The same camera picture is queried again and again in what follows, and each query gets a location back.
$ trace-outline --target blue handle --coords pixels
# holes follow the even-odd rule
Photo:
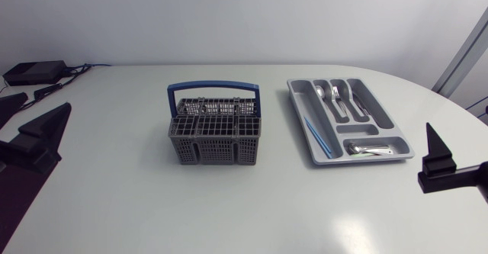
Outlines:
[[[256,116],[261,117],[261,101],[259,99],[259,85],[246,82],[232,82],[232,81],[194,81],[194,82],[180,82],[168,85],[168,99],[169,108],[171,109],[171,116],[176,117],[176,101],[175,91],[185,90],[191,88],[203,87],[221,87],[221,88],[235,88],[242,90],[253,91],[256,100]]]

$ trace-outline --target power adapter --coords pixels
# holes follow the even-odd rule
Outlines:
[[[63,77],[62,60],[19,63],[3,75],[9,85],[54,84]]]

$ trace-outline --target white wall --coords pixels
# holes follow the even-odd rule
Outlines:
[[[488,0],[0,0],[0,5],[0,72],[18,62],[49,59],[69,65],[335,63],[430,88]]]

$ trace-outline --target fork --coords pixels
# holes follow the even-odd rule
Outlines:
[[[342,109],[342,112],[344,112],[345,116],[348,117],[348,112],[345,110],[345,105],[341,99],[341,96],[339,95],[339,90],[337,89],[337,86],[332,87],[332,93],[334,94],[335,102],[337,102],[339,107]]]

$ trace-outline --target black cable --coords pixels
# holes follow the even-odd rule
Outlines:
[[[470,107],[466,108],[466,110],[468,110],[469,108],[472,108],[474,105],[479,104],[480,102],[482,102],[482,101],[486,100],[487,98],[488,98],[488,96],[486,96],[485,98],[480,99],[479,101],[475,102],[475,103],[474,103],[473,105],[471,105]]]
[[[57,83],[55,85],[48,86],[46,88],[42,88],[39,90],[36,90],[34,92],[34,100],[29,101],[28,103],[22,105],[17,112],[26,110],[28,108],[31,108],[34,104],[36,104],[39,101],[42,101],[45,97],[48,95],[53,94],[54,92],[59,91],[60,89],[64,88],[71,82],[73,82],[75,79],[77,79],[79,76],[85,74],[87,71],[89,71],[92,67],[95,66],[111,66],[109,64],[83,64],[82,66],[76,66],[76,67],[66,67],[63,72],[65,73],[65,76],[72,76],[72,78],[64,83]]]

